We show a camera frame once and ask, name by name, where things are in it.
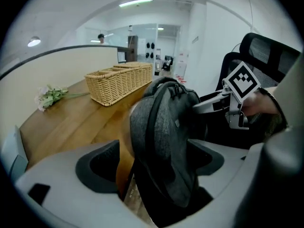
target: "person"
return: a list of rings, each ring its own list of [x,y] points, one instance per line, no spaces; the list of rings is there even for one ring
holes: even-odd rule
[[[276,87],[267,88],[266,90],[273,94]],[[242,108],[246,116],[252,116],[257,113],[279,114],[277,107],[269,96],[263,95],[261,92],[256,91],[248,97]]]
[[[109,45],[109,43],[104,42],[105,41],[105,35],[104,34],[99,34],[98,39],[99,39],[101,45],[104,45],[104,46]]]

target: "white flower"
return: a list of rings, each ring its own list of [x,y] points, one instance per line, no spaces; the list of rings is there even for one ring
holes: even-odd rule
[[[38,96],[38,95],[35,96],[34,101],[35,101],[36,104],[39,104],[39,103],[40,103],[40,99],[39,99],[39,96]]]
[[[45,95],[48,91],[49,91],[49,88],[48,88],[47,86],[44,86],[44,87],[40,87],[40,88],[39,88],[39,92],[40,92],[42,95]]]
[[[67,87],[61,87],[60,90],[61,90],[62,93],[67,93],[68,92]]]
[[[42,105],[38,105],[38,109],[40,110],[40,111],[42,111],[42,112],[44,112],[45,111],[45,109],[43,108],[43,106]]]

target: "mesh chair back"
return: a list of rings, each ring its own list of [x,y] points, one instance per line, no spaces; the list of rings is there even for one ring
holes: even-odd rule
[[[300,52],[282,43],[255,33],[245,35],[240,53],[228,53],[223,60],[217,90],[222,89],[222,80],[241,62],[258,78],[263,88],[277,86],[295,63]]]
[[[299,51],[255,33],[245,35],[239,51],[245,57],[253,57],[264,63],[265,68],[260,69],[262,72],[265,69],[280,72],[284,76],[300,56]]]

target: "wooden table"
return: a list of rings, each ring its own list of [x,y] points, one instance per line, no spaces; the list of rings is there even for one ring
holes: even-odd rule
[[[45,112],[35,111],[20,127],[28,157],[28,168],[52,154],[72,150],[91,143],[119,139],[120,162],[116,183],[122,194],[134,161],[127,150],[128,116],[147,85],[110,107],[104,107],[90,95],[62,99]],[[85,80],[69,87],[70,93],[88,92]]]

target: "person's hand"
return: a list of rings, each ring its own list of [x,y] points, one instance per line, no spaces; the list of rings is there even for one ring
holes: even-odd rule
[[[274,89],[275,87],[267,90],[272,93]],[[278,110],[270,97],[261,94],[259,91],[254,92],[244,101],[242,112],[246,116],[252,116],[257,113],[278,114]]]

